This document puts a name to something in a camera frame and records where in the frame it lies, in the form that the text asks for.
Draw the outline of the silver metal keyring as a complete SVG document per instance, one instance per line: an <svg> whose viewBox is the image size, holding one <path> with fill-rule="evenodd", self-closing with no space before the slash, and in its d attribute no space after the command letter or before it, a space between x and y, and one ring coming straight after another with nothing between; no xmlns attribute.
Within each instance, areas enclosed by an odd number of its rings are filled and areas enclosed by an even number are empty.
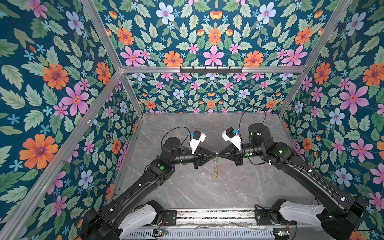
<svg viewBox="0 0 384 240"><path fill-rule="evenodd" d="M216 157L214 159L214 178L218 178L219 177L219 157Z"/></svg>

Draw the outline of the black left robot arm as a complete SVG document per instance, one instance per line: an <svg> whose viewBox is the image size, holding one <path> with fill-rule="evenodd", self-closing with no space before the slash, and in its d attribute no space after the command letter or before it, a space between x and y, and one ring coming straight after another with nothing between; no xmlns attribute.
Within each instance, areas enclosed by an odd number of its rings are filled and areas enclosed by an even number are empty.
<svg viewBox="0 0 384 240"><path fill-rule="evenodd" d="M175 173L176 165L193 164L198 168L217 155L202 147L183 149L178 138L168 138L161 146L161 154L146 166L131 187L103 208L89 210L84 215L76 239L122 240L142 226L159 224L164 208L158 202L149 201L140 209L137 205Z"/></svg>

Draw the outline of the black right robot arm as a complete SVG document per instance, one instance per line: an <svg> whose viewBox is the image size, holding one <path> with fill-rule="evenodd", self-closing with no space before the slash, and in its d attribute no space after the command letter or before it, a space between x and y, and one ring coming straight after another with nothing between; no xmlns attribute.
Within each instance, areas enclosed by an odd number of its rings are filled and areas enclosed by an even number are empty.
<svg viewBox="0 0 384 240"><path fill-rule="evenodd" d="M248 127L249 143L243 143L237 129L228 128L222 133L231 142L219 156L232 160L237 166L244 158L260 157L266 164L289 175L301 184L318 201L319 205L303 205L279 199L270 208L272 223L296 221L322 228L335 240L348 240L364 214L367 201L351 196L336 187L312 169L289 145L275 142L269 128L261 123Z"/></svg>

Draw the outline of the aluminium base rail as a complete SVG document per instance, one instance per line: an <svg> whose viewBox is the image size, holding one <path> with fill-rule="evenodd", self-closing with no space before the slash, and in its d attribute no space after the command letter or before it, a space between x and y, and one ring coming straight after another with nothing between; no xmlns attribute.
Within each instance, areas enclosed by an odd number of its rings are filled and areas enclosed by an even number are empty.
<svg viewBox="0 0 384 240"><path fill-rule="evenodd" d="M192 224L240 224L258 226L255 220L254 209L229 208L229 209L175 209L178 212L176 225ZM324 214L326 209L322 205L309 206L283 203L279 212L288 221L296 221L312 226L321 226L318 215Z"/></svg>

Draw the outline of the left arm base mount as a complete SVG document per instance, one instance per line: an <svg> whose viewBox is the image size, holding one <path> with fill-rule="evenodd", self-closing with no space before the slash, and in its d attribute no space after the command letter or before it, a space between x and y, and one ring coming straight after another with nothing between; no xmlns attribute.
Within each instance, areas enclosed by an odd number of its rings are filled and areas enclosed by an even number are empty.
<svg viewBox="0 0 384 240"><path fill-rule="evenodd" d="M164 210L155 216L155 219L150 223L151 226L176 226L178 212L177 210Z"/></svg>

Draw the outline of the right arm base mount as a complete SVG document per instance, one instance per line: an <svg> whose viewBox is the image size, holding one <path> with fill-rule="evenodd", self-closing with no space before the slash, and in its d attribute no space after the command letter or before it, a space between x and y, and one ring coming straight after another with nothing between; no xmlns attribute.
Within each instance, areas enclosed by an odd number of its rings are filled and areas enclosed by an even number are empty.
<svg viewBox="0 0 384 240"><path fill-rule="evenodd" d="M284 224L296 226L296 221L288 221L279 212L283 203L287 203L285 199L278 199L270 208L262 207L255 204L254 214L255 220L259 226L275 225L281 226Z"/></svg>

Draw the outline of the black wall hook rail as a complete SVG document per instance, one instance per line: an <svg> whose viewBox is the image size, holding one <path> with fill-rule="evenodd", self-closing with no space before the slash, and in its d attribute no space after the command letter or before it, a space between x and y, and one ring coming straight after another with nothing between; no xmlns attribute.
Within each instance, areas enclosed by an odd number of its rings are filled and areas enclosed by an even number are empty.
<svg viewBox="0 0 384 240"><path fill-rule="evenodd" d="M180 67L181 74L237 74L242 73L242 67Z"/></svg>

